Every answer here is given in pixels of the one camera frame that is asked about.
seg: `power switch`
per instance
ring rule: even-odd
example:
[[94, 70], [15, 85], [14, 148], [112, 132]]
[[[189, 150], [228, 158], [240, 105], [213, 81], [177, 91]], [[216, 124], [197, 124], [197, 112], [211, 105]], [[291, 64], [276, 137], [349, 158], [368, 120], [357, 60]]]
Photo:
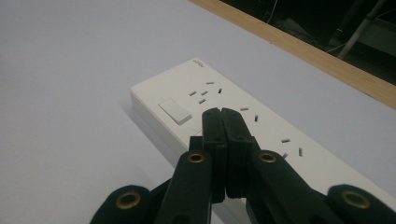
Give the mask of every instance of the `power switch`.
[[160, 103], [159, 106], [178, 125], [182, 125], [192, 118], [191, 113], [178, 105], [172, 98]]

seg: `white table surface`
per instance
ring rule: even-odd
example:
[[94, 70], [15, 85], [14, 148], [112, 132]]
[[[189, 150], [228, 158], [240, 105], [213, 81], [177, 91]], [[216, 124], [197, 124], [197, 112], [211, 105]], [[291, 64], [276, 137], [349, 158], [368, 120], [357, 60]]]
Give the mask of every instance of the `white table surface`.
[[394, 109], [193, 3], [3, 0], [0, 223], [89, 223], [169, 178], [129, 88], [193, 57], [396, 197]]

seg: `brass screw insert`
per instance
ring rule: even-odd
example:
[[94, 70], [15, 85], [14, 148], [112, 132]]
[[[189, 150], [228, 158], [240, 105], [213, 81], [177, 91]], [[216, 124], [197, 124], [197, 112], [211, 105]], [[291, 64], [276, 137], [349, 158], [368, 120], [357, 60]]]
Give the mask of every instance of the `brass screw insert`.
[[138, 192], [131, 190], [120, 195], [116, 200], [116, 206], [125, 210], [137, 206], [140, 203], [141, 196]]

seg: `wooden table edge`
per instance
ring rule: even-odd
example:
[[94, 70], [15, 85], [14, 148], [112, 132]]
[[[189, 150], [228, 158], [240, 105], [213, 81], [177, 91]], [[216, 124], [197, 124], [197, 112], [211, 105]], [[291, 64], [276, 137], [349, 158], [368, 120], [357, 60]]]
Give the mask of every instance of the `wooden table edge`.
[[387, 81], [345, 63], [320, 49], [316, 49], [294, 36], [288, 35], [220, 0], [190, 1], [269, 41], [323, 72], [343, 81], [356, 90], [396, 109], [396, 86]]

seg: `electrical socket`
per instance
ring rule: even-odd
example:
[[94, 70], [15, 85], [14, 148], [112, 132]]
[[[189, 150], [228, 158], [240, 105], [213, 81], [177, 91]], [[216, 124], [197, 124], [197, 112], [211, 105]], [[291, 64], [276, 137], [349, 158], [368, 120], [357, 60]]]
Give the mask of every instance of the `electrical socket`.
[[[202, 113], [227, 107], [241, 113], [262, 149], [283, 155], [312, 189], [327, 194], [331, 186], [349, 184], [396, 210], [396, 200], [384, 190], [199, 59], [133, 86], [131, 96], [134, 110], [178, 156], [188, 150], [190, 136], [201, 135]], [[239, 221], [248, 220], [242, 203], [226, 206]]]

